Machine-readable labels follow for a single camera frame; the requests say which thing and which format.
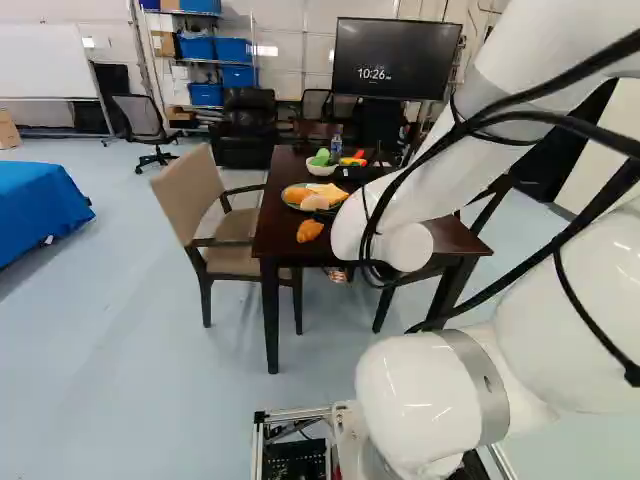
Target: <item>plastic bottle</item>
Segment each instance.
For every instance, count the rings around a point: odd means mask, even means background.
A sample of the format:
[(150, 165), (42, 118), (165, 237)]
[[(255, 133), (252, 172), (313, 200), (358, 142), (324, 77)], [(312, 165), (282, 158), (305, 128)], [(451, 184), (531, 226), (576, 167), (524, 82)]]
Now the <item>plastic bottle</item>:
[(331, 139), (331, 164), (340, 163), (340, 158), (342, 158), (342, 136), (338, 130)]

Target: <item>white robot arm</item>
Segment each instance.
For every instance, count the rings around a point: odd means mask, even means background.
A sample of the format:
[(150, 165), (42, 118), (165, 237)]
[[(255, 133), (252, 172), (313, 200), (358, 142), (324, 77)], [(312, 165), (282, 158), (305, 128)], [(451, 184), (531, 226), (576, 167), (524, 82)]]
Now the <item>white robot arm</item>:
[[(635, 0), (513, 0), (456, 93), (459, 113), (469, 118), (500, 98), (538, 85), (578, 64), (638, 28), (639, 8)], [(566, 114), (607, 78), (620, 76), (640, 76), (640, 55), (519, 108)], [(414, 159), (453, 125), (449, 106)], [(515, 140), (536, 140), (551, 128), (519, 121), (492, 127), (490, 133)], [(409, 176), (384, 211), (377, 227), (381, 235), (373, 241), (373, 257), (404, 272), (421, 268), (431, 256), (433, 243), (419, 222), (464, 207), (530, 148), (466, 137), (431, 159)], [(358, 258), (367, 223), (362, 196), (372, 211), (399, 174), (395, 172), (368, 184), (342, 206), (331, 229), (331, 244), (338, 258)]]
[[(456, 107), (468, 118), (639, 25), (636, 0), (512, 0), (457, 93)], [(525, 108), (567, 113), (606, 78), (638, 72), (635, 54)], [(453, 124), (447, 108), (417, 155)], [(491, 132), (533, 140), (547, 130), (510, 122)], [(418, 222), (462, 208), (529, 148), (467, 137), (422, 165), (384, 211), (373, 256), (401, 271), (420, 268), (431, 254), (431, 238)], [(338, 257), (358, 258), (367, 223), (362, 195), (371, 211), (394, 175), (367, 185), (342, 207), (332, 228)], [(636, 375), (640, 364), (640, 198), (574, 237), (561, 261), (595, 329), (569, 300), (548, 258), (505, 294), (491, 322), (391, 338), (363, 355), (356, 392), (370, 442), (361, 453), (362, 478), (446, 478), (463, 452), (545, 425), (563, 410), (640, 409), (640, 388), (625, 378), (628, 364)], [(380, 475), (367, 468), (380, 464)]]

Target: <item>television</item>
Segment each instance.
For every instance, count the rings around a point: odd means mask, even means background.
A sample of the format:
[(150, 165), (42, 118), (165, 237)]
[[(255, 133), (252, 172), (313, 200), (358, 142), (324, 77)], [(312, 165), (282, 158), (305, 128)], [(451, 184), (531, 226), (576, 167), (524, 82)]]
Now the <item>television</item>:
[(462, 25), (338, 18), (332, 90), (400, 100), (442, 100)]

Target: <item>blue mattress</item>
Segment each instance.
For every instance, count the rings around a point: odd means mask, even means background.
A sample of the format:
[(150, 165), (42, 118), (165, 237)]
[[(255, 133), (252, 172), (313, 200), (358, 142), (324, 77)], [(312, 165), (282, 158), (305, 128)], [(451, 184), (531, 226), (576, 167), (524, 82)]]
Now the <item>blue mattress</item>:
[(95, 217), (60, 165), (0, 161), (0, 267)]

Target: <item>yellow item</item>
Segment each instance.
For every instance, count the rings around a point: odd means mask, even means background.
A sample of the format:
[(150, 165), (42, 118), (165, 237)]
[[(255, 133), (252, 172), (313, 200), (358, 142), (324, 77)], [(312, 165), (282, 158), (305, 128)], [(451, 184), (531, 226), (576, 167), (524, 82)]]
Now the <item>yellow item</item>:
[(324, 224), (311, 219), (305, 220), (298, 227), (296, 240), (298, 241), (298, 243), (311, 242), (318, 238), (318, 235), (322, 233), (323, 229)]
[(353, 158), (353, 157), (345, 157), (340, 159), (340, 165), (350, 166), (350, 165), (360, 165), (364, 167), (367, 164), (367, 161), (362, 158)]
[(329, 205), (335, 205), (336, 203), (343, 202), (349, 198), (349, 194), (347, 192), (340, 190), (333, 183), (328, 185), (309, 185), (307, 189), (325, 197), (329, 200)]

